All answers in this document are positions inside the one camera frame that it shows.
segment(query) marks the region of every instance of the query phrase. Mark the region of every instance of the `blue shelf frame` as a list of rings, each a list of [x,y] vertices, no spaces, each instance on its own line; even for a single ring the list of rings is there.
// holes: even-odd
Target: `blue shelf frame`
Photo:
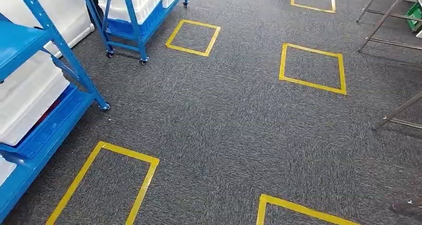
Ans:
[[[91,16],[94,20],[94,23],[101,35],[101,38],[103,39],[103,43],[106,47],[107,55],[109,57],[113,56],[114,50],[112,46],[123,47],[126,49],[138,51],[140,54],[140,61],[142,64],[145,64],[146,62],[148,62],[148,59],[149,59],[146,53],[146,49],[145,49],[146,43],[151,38],[151,36],[155,33],[155,31],[157,31],[158,27],[163,23],[164,19],[173,10],[176,4],[179,2],[179,0],[175,0],[168,8],[165,8],[164,13],[157,20],[155,20],[154,25],[148,29],[148,32],[145,35],[141,35],[141,33],[139,32],[139,24],[138,24],[138,20],[136,19],[136,14],[133,8],[132,0],[125,0],[125,2],[126,2],[126,7],[129,13],[129,17],[130,17],[130,22],[133,26],[134,34],[113,33],[107,29],[107,17],[108,17],[108,10],[110,8],[111,0],[107,0],[104,16],[102,18],[100,17],[99,12],[97,11],[97,7],[94,1],[93,0],[85,0],[85,1],[87,3],[88,10],[90,11]],[[187,7],[188,3],[189,3],[189,0],[185,0],[183,2],[183,5]],[[110,36],[115,36],[115,37],[119,37],[123,39],[136,41],[137,47],[119,43],[119,42],[114,42],[110,40],[109,38]]]
[[[49,53],[43,46],[51,40],[62,52],[69,66],[50,54],[53,63],[80,82],[87,92],[80,91],[71,83],[57,99],[56,107],[17,146],[10,147],[0,143],[0,152],[4,158],[17,164],[11,175],[0,185],[0,223],[93,101],[103,110],[110,108],[38,0],[23,1],[42,29],[13,24],[0,14],[0,83],[7,80],[8,75],[37,51]],[[22,148],[27,149],[26,151],[32,148],[35,150],[31,156],[25,157],[20,153]]]
[[[52,38],[47,31],[0,20],[0,82],[15,71]],[[15,53],[10,48],[19,48]]]

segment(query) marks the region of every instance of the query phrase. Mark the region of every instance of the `gray carpet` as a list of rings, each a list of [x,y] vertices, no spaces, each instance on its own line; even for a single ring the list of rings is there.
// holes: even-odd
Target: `gray carpet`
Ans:
[[[87,111],[5,224],[44,223],[100,140],[160,159],[137,224],[253,225],[262,193],[359,224],[421,224],[421,211],[388,209],[422,194],[421,131],[370,129],[422,90],[420,52],[370,42],[357,53],[380,18],[367,14],[355,23],[367,1],[336,0],[336,13],[290,0],[191,0],[187,9],[180,3],[148,43],[146,66],[131,51],[107,58],[92,33],[74,52],[111,110]],[[389,5],[375,0],[373,8]],[[181,19],[221,27],[209,57],[166,48]],[[182,30],[190,28],[180,32],[185,46],[203,49],[212,33]],[[421,43],[397,18],[377,37]],[[348,95],[279,81],[283,42],[342,53]],[[286,73],[336,86],[335,63],[289,51]],[[421,115],[417,105],[401,117]],[[147,164],[99,156],[57,222],[124,222]],[[326,224],[275,205],[266,211],[266,225]]]

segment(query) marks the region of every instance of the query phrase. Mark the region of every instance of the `caster wheel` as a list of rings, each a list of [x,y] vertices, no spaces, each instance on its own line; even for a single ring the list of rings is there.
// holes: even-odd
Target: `caster wheel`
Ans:
[[[101,107],[101,109],[104,110],[104,111],[110,110],[110,104],[107,103],[107,106],[106,107]]]

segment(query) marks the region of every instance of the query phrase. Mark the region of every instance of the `blue metal shelf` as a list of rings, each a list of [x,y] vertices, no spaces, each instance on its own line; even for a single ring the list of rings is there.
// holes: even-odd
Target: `blue metal shelf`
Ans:
[[[110,108],[38,0],[23,2],[44,30],[15,25],[0,14],[0,83],[37,51],[48,53],[43,46],[52,41],[68,61],[66,66],[50,54],[54,64],[81,83],[87,92],[70,84],[57,99],[57,106],[17,146],[0,144],[3,157],[17,164],[0,186],[0,223],[92,102],[96,101],[103,110]]]
[[[94,95],[81,92],[71,84],[58,101],[58,106],[23,139],[23,144],[40,146],[36,156],[22,160],[13,153],[4,154],[6,160],[16,163],[17,167],[0,186],[0,223],[92,104]]]
[[[94,3],[94,0],[85,0],[88,6],[88,9],[91,13],[91,16],[94,20],[94,23],[98,29],[98,32],[100,33],[101,38],[103,39],[104,45],[107,50],[107,56],[113,57],[113,46],[123,47],[130,50],[138,51],[140,54],[140,62],[145,65],[145,63],[148,61],[148,56],[146,53],[145,45],[148,42],[149,38],[155,33],[155,31],[158,29],[158,27],[161,25],[161,23],[164,21],[164,19],[168,16],[168,14],[173,10],[174,6],[177,4],[179,0],[175,0],[168,8],[161,8],[160,12],[161,15],[157,16],[154,12],[152,12],[149,17],[145,20],[147,21],[153,21],[153,24],[147,23],[147,26],[145,25],[139,25],[138,20],[136,19],[136,13],[133,8],[132,0],[124,0],[126,3],[127,11],[129,13],[130,22],[127,22],[131,25],[133,28],[133,31],[131,33],[127,31],[116,31],[116,30],[110,30],[108,28],[108,11],[110,8],[111,0],[107,0],[104,16],[100,17],[102,13],[99,13],[97,11],[97,5]],[[185,0],[183,2],[184,6],[188,6],[188,0]],[[132,40],[136,42],[136,47],[131,46],[129,44],[115,42],[110,40],[110,36],[116,36],[128,40]]]
[[[42,29],[0,21],[0,81],[34,55],[48,41],[51,34]]]

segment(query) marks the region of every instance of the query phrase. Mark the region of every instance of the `yellow tape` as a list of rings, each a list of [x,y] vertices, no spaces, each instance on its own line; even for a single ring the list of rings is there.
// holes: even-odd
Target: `yellow tape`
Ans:
[[[311,7],[311,6],[301,5],[301,4],[296,4],[295,0],[290,0],[290,5],[296,6],[296,7],[303,7],[303,8],[307,8],[307,9],[312,9],[312,10],[316,10],[316,11],[321,11],[321,12],[335,13],[335,0],[331,0],[331,10],[321,9],[321,8],[316,8],[316,7]]]
[[[52,225],[55,223],[67,203],[69,202],[70,198],[72,197],[73,193],[76,191],[77,187],[79,186],[79,183],[82,181],[83,177],[87,173],[88,169],[90,168],[91,164],[93,163],[94,159],[97,157],[98,153],[101,149],[107,149],[110,151],[113,151],[118,154],[123,154],[135,159],[139,159],[145,162],[150,163],[150,167],[148,169],[148,172],[145,176],[145,179],[142,183],[142,186],[139,190],[138,195],[136,196],[135,202],[133,203],[132,209],[130,210],[129,216],[126,219],[126,225],[131,225],[134,223],[136,215],[138,214],[138,211],[141,207],[141,203],[143,198],[145,197],[146,191],[148,189],[149,184],[151,183],[152,177],[154,176],[155,169],[157,168],[158,163],[160,162],[159,159],[148,156],[146,154],[141,154],[132,150],[128,150],[119,146],[115,146],[109,143],[105,143],[100,141],[96,147],[93,149],[91,154],[89,155],[88,159],[86,160],[85,164],[82,166],[81,170],[73,180],[72,184],[66,191],[63,198],[60,200],[59,204],[57,205],[56,209],[54,209],[53,213],[48,218],[46,224]]]
[[[294,78],[289,78],[284,75],[285,68],[286,68],[286,58],[287,58],[287,48],[288,47],[294,47],[301,50],[305,50],[308,52],[323,54],[331,57],[336,57],[338,60],[338,72],[340,77],[340,89],[333,88],[333,87],[327,87],[320,84],[315,84],[312,82],[302,81]],[[346,76],[344,74],[344,65],[343,65],[343,56],[340,53],[332,53],[332,52],[325,52],[317,49],[302,47],[299,45],[294,45],[291,43],[283,43],[282,50],[281,50],[281,63],[280,63],[280,73],[279,73],[279,80],[284,80],[288,82],[293,82],[301,85],[305,85],[308,87],[313,87],[321,90],[326,90],[334,93],[340,93],[343,95],[346,95]]]
[[[175,46],[175,45],[171,44],[173,42],[174,38],[176,37],[177,33],[179,32],[180,28],[182,27],[183,23],[190,23],[190,24],[195,24],[195,25],[215,29],[214,35],[212,36],[211,41],[209,42],[205,52],[201,52],[201,51],[197,51],[197,50],[193,50],[193,49],[189,49],[189,48],[184,48],[184,47],[179,47],[179,46]],[[197,55],[200,55],[200,56],[208,57],[210,55],[212,47],[214,46],[215,40],[217,39],[218,34],[220,33],[220,30],[221,30],[221,27],[219,27],[219,26],[215,26],[215,25],[211,25],[211,24],[207,24],[207,23],[203,23],[203,22],[196,22],[196,21],[183,19],[179,22],[179,24],[174,29],[173,33],[170,35],[169,39],[166,42],[166,46],[168,48],[176,49],[176,50],[179,50],[179,51],[193,53],[193,54],[197,54]]]
[[[359,225],[357,223],[351,222],[346,219],[342,219],[330,214],[321,213],[312,209],[309,209],[305,206],[295,204],[283,199],[278,199],[266,194],[261,194],[259,198],[259,206],[258,206],[258,215],[256,218],[256,225],[264,225],[265,222],[265,210],[267,208],[267,203],[278,205],[284,207],[286,209],[305,214],[320,220],[324,220],[326,222],[330,222],[337,225]]]

